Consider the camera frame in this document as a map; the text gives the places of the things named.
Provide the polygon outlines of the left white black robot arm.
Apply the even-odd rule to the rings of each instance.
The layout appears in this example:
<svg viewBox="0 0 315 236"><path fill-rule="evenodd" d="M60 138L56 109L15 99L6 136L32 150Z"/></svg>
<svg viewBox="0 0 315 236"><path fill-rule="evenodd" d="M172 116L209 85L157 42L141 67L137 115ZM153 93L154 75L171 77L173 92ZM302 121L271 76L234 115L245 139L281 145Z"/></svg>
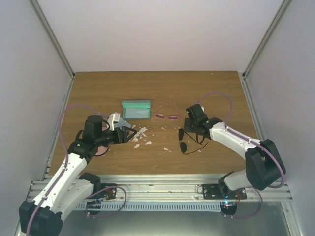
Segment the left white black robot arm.
<svg viewBox="0 0 315 236"><path fill-rule="evenodd" d="M21 231L28 236L57 236L69 214L84 200L100 204L115 196L116 185L101 187L100 177L84 173L99 147L127 143L137 131L127 126L115 127L120 114L107 119L87 117L84 128L65 150L65 158L49 183L32 201L19 207Z"/></svg>

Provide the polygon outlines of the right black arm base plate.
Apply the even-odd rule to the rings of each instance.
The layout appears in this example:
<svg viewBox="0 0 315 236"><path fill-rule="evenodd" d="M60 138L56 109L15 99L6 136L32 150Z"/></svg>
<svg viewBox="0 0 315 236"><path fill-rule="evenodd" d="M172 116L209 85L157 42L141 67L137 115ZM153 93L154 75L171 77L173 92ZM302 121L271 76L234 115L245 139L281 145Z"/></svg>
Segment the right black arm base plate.
<svg viewBox="0 0 315 236"><path fill-rule="evenodd" d="M246 200L247 194L245 188L229 192L221 193L218 184L202 184L196 187L196 192L202 195L205 200Z"/></svg>

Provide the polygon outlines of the teal glasses case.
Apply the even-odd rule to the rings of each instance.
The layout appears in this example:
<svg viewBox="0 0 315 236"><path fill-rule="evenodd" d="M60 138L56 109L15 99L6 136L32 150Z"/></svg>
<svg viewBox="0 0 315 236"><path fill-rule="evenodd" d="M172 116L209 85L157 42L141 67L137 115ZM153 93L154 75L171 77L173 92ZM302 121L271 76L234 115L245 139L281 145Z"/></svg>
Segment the teal glasses case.
<svg viewBox="0 0 315 236"><path fill-rule="evenodd" d="M149 119L151 117L150 100L123 100L123 119Z"/></svg>

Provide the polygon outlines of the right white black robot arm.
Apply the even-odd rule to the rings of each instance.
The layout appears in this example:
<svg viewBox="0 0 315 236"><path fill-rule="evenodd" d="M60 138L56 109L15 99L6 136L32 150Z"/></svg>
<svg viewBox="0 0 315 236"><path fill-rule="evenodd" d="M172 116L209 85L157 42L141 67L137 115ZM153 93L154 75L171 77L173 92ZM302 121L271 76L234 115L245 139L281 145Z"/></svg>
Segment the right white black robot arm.
<svg viewBox="0 0 315 236"><path fill-rule="evenodd" d="M244 170L230 172L218 180L220 197L229 199L242 188L264 190L285 184L286 169L273 141L248 137L217 117L207 117L200 104L188 107L186 113L188 117L179 138L185 133L194 133L196 137L221 143L245 160Z"/></svg>

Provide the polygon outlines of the pink tinted sunglasses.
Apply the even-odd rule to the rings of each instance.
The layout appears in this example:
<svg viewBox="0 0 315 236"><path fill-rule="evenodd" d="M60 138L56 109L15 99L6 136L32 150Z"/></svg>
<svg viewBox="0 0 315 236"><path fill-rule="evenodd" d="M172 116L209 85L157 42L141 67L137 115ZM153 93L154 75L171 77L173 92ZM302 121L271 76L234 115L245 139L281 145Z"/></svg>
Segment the pink tinted sunglasses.
<svg viewBox="0 0 315 236"><path fill-rule="evenodd" d="M179 108L175 102L166 102L159 106L154 112L157 118L167 118L169 120L179 120Z"/></svg>

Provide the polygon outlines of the pink glasses case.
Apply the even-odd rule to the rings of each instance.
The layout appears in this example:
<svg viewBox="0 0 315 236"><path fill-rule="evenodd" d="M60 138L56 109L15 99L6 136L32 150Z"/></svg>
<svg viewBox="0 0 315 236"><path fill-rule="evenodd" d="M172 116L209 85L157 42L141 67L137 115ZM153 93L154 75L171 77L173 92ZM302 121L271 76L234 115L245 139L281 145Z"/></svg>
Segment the pink glasses case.
<svg viewBox="0 0 315 236"><path fill-rule="evenodd" d="M101 146L98 148L98 151L95 154L95 157L104 156L108 151L109 151L109 147Z"/></svg>

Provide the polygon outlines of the black aviator sunglasses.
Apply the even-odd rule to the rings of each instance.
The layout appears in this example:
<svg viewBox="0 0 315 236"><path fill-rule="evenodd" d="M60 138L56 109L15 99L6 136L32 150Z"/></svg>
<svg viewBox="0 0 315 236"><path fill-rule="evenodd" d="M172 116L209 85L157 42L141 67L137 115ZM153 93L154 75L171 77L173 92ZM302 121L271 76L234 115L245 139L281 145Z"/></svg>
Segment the black aviator sunglasses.
<svg viewBox="0 0 315 236"><path fill-rule="evenodd" d="M184 155L201 153L209 142L205 142L204 139L200 141L198 138L198 135L194 138L191 134L180 128L178 130L178 140L181 153Z"/></svg>

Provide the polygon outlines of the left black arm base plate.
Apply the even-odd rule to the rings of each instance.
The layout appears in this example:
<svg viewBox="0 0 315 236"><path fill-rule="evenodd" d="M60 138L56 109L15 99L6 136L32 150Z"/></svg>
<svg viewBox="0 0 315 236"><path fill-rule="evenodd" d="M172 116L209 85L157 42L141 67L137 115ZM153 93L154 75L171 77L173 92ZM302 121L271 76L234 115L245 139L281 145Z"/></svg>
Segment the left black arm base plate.
<svg viewBox="0 0 315 236"><path fill-rule="evenodd" d="M86 200L112 200L116 198L116 191L117 191L117 184L115 183L101 183L99 189L94 189L93 194L97 191L100 191L100 193L94 195L94 196L88 196Z"/></svg>

